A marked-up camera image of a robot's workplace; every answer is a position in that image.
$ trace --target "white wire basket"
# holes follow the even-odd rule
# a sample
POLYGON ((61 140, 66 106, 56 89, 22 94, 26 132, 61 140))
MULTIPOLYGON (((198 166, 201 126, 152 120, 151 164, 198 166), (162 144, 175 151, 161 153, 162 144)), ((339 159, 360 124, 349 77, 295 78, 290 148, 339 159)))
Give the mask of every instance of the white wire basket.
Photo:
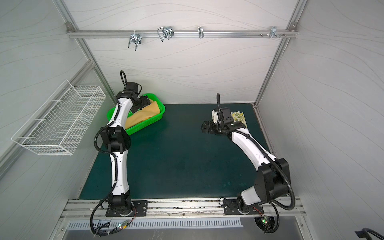
POLYGON ((73 155, 104 100, 99 86, 66 80, 11 139, 37 155, 73 155))

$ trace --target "yellow cloth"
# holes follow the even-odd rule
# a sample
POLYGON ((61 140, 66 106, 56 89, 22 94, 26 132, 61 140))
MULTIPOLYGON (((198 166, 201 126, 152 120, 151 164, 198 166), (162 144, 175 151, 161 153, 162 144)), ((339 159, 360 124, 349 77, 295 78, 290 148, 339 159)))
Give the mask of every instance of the yellow cloth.
POLYGON ((142 110, 135 112, 127 118, 125 123, 125 129, 128 129, 138 123, 144 122, 145 120, 156 116, 160 113, 159 106, 156 101, 152 102, 150 105, 144 107, 142 110))

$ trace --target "green mat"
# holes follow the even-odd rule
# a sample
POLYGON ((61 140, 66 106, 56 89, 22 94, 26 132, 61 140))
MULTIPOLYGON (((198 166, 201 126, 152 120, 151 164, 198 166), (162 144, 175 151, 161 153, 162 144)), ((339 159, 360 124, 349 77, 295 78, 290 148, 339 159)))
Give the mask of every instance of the green mat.
MULTIPOLYGON (((231 197, 253 185, 256 170, 224 136, 203 134, 215 104, 166 104, 163 119, 131 135, 127 177, 131 198, 231 197)), ((244 112, 252 136, 268 149, 251 104, 222 104, 244 112)), ((100 153, 80 199, 102 199, 111 189, 111 160, 100 153)))

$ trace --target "floral patterned cloth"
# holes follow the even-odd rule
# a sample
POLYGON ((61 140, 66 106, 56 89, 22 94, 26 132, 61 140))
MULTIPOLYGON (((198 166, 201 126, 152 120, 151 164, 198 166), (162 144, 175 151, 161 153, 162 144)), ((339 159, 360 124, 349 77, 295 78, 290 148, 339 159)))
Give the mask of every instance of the floral patterned cloth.
POLYGON ((244 113, 237 111, 237 112, 231 113, 231 116, 233 117, 233 120, 235 122, 240 121, 245 125, 245 127, 247 127, 247 123, 245 122, 244 113))

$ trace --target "green plastic basket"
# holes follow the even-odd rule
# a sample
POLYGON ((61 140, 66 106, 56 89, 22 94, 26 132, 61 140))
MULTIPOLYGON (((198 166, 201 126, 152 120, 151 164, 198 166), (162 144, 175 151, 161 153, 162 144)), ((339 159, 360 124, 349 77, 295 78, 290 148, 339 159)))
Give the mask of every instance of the green plastic basket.
MULTIPOLYGON (((158 115, 156 115, 156 116, 151 117, 150 119, 145 120, 144 122, 138 123, 138 124, 128 128, 126 130, 128 135, 131 135, 131 134, 139 131, 140 129, 143 129, 146 126, 148 126, 148 125, 150 125, 150 124, 152 124, 152 123, 162 119, 163 113, 166 111, 166 108, 165 108, 164 104, 162 102, 160 102, 160 100, 156 97, 155 94, 146 93, 146 94, 143 94, 143 96, 148 96, 149 99, 151 99, 153 101, 156 101, 157 105, 159 106, 160 113, 158 115)), ((114 111, 115 111, 115 108, 112 108, 111 110, 108 111, 108 113, 107 113, 108 121, 111 120, 114 111)), ((129 112, 128 113, 128 117, 132 116, 132 114, 133 114, 132 112, 129 112)))

